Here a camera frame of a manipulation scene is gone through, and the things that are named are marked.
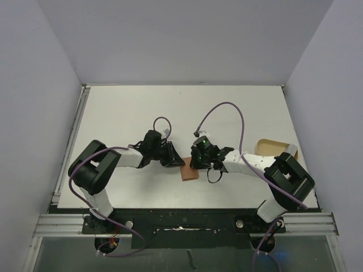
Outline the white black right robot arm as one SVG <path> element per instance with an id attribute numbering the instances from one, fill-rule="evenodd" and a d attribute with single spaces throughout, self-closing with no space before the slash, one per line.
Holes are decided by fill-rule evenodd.
<path id="1" fill-rule="evenodd" d="M 266 231 L 273 221 L 286 212 L 297 211 L 315 187 L 314 179 L 293 155 L 282 152 L 279 156 L 259 156 L 240 152 L 232 147 L 219 148 L 206 136 L 197 138 L 191 146 L 193 169 L 216 170 L 223 173 L 249 171 L 267 182 L 272 197 L 264 201 L 252 218 L 254 228 Z"/>

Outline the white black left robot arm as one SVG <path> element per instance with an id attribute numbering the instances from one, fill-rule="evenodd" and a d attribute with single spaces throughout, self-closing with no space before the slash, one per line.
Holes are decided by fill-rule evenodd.
<path id="1" fill-rule="evenodd" d="M 106 189 L 117 167 L 141 169 L 152 161 L 163 167 L 184 166 L 167 134 L 149 130 L 144 139 L 128 147 L 107 147 L 99 140 L 91 141 L 68 170 L 71 191 L 90 208 L 95 226 L 104 233 L 115 227 L 114 211 Z"/>

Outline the brown leather card holder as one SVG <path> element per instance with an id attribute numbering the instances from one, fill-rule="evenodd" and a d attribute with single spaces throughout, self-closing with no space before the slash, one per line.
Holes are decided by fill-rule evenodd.
<path id="1" fill-rule="evenodd" d="M 199 179 L 198 170 L 191 168 L 191 157 L 183 158 L 184 165 L 180 166 L 180 174 L 182 181 L 191 181 Z"/>

